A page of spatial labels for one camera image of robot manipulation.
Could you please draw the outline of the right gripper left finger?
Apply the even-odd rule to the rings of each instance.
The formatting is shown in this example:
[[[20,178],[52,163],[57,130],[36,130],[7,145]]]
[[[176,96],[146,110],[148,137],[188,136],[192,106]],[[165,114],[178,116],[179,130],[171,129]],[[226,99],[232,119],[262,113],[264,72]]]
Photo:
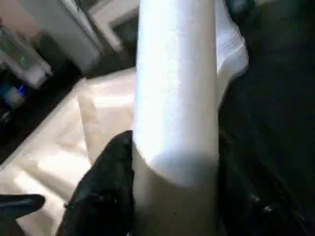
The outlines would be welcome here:
[[[133,228],[131,130],[110,140],[79,181],[56,231],[58,236],[127,236]]]

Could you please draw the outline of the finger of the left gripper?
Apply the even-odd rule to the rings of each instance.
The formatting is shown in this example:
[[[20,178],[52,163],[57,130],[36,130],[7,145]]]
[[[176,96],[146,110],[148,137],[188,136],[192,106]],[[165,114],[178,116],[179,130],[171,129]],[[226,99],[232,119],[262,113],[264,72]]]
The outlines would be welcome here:
[[[40,194],[0,195],[0,218],[17,219],[41,209],[45,197]]]

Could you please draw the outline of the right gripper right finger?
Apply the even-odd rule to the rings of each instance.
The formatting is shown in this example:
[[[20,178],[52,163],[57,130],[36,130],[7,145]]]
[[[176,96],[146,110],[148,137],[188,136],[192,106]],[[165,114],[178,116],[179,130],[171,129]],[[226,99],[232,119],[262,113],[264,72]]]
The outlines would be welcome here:
[[[219,151],[219,213],[227,235],[315,234],[314,223],[249,147],[221,132]]]

